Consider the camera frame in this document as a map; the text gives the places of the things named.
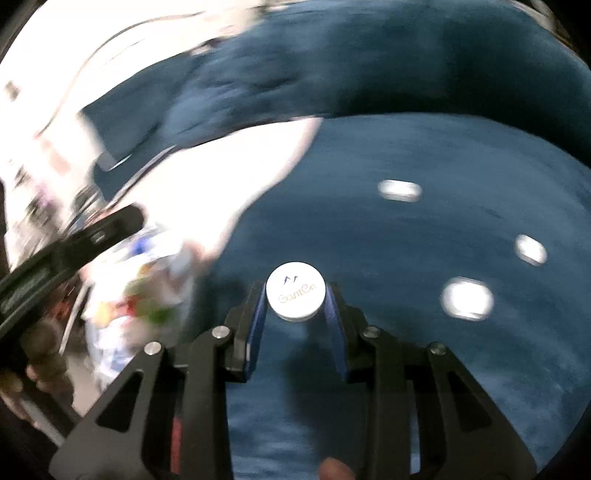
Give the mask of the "person's left hand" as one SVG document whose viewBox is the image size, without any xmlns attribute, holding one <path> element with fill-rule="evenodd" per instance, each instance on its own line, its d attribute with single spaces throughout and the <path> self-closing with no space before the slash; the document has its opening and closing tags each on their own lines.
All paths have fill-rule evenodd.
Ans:
<svg viewBox="0 0 591 480">
<path fill-rule="evenodd" d="M 27 377 L 36 387 L 61 404 L 73 404 L 74 387 L 67 373 L 67 361 L 59 354 L 60 330 L 49 318 L 29 328 L 21 338 L 28 358 Z M 26 412 L 22 402 L 23 383 L 16 374 L 1 372 L 1 399 L 20 420 L 35 428 L 38 424 Z"/>
</svg>

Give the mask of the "person's right hand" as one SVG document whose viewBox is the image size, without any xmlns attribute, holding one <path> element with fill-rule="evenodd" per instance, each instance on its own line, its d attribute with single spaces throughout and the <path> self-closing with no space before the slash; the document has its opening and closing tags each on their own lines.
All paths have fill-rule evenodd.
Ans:
<svg viewBox="0 0 591 480">
<path fill-rule="evenodd" d="M 320 480 L 355 480 L 356 473 L 346 465 L 335 458 L 325 459 L 318 467 L 318 479 Z"/>
</svg>

